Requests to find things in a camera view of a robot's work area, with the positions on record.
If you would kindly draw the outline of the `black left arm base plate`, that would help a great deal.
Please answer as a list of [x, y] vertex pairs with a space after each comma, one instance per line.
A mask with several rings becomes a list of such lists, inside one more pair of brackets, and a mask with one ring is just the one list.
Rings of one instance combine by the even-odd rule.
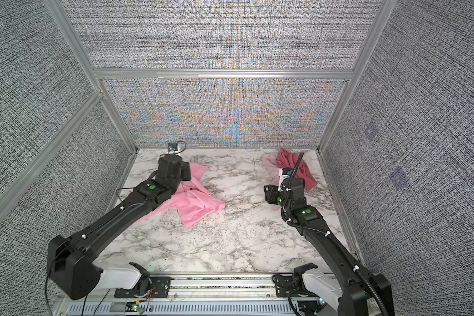
[[145, 300], [146, 298], [167, 298], [171, 288], [171, 277], [153, 276], [148, 280], [140, 280], [139, 283], [130, 290], [116, 289], [114, 298], [137, 298]]

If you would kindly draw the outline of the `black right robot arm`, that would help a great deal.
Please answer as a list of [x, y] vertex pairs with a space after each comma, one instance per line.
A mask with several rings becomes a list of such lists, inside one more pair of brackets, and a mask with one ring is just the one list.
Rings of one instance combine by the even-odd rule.
[[373, 299], [379, 315], [394, 315], [390, 282], [374, 274], [339, 241], [318, 210], [308, 205], [302, 179], [286, 179], [280, 186], [263, 187], [268, 204], [280, 206], [283, 221], [295, 228], [320, 254], [333, 272], [337, 285], [326, 280], [318, 268], [297, 268], [297, 288], [324, 300], [338, 315], [369, 315], [368, 301]]

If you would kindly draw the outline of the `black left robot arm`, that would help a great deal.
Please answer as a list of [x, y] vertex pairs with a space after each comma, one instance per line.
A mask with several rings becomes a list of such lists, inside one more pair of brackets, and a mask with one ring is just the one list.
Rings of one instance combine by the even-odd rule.
[[95, 289], [119, 289], [142, 297], [151, 289], [150, 274], [130, 262], [124, 267], [97, 264], [101, 252], [129, 226], [170, 200], [181, 182], [191, 179], [190, 164], [175, 154], [162, 155], [156, 171], [132, 189], [116, 207], [82, 230], [53, 238], [47, 249], [47, 277], [70, 299]]

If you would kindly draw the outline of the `bright pink cloth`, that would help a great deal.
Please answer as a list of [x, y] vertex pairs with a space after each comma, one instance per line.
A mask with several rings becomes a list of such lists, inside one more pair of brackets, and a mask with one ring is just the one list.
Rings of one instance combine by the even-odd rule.
[[175, 194], [163, 202], [154, 211], [138, 219], [136, 223], [146, 221], [170, 208], [175, 208], [183, 225], [187, 228], [200, 222], [205, 216], [225, 209], [226, 204], [212, 195], [201, 183], [209, 167], [196, 163], [190, 164], [191, 180], [181, 182]]

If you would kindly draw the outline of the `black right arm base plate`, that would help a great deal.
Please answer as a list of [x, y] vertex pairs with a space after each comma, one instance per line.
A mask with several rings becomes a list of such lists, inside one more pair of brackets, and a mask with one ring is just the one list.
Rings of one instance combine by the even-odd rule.
[[275, 274], [272, 276], [272, 282], [275, 285], [277, 297], [287, 299], [292, 307], [294, 307], [294, 298], [312, 298], [320, 307], [327, 305], [324, 299], [305, 288], [298, 275]]

